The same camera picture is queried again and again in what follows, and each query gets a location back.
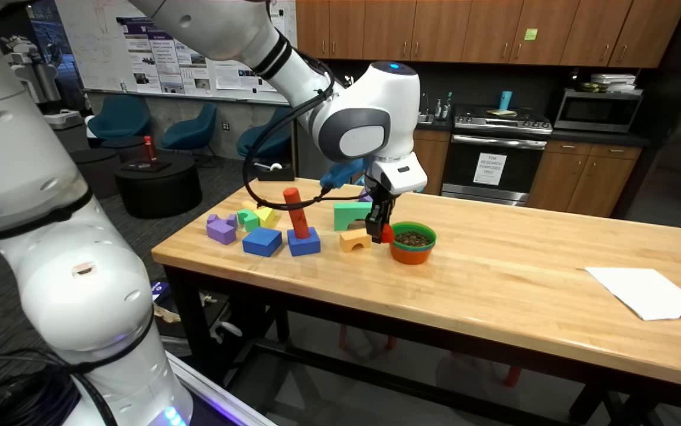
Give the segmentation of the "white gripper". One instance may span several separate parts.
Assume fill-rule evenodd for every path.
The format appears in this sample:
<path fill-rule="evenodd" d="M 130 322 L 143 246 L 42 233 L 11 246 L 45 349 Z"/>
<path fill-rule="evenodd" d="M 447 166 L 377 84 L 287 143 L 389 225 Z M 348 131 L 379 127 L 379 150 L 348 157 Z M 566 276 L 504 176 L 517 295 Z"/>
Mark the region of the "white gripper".
<path fill-rule="evenodd" d="M 414 151 L 402 158 L 377 158 L 370 168 L 370 179 L 379 186 L 374 205 L 365 219 L 368 234 L 381 245 L 381 229 L 390 224 L 396 194 L 421 193 L 429 186 L 429 176 Z"/>

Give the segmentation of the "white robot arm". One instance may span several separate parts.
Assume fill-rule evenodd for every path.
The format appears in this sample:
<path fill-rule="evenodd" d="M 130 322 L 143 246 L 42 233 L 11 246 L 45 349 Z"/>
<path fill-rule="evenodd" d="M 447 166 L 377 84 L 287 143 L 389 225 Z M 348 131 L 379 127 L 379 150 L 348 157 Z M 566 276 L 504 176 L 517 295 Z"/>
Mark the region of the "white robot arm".
<path fill-rule="evenodd" d="M 0 0 L 0 13 L 19 0 Z M 293 106 L 332 162 L 370 158 L 379 234 L 392 205 L 418 193 L 414 155 L 421 82 L 374 63 L 352 86 L 307 65 L 266 0 L 130 0 L 152 24 L 208 60 L 236 60 Z M 35 426 L 184 426 L 190 390 L 170 373 L 144 264 L 103 211 L 29 91 L 0 58 L 0 253 L 22 308 L 67 375 L 34 396 Z"/>

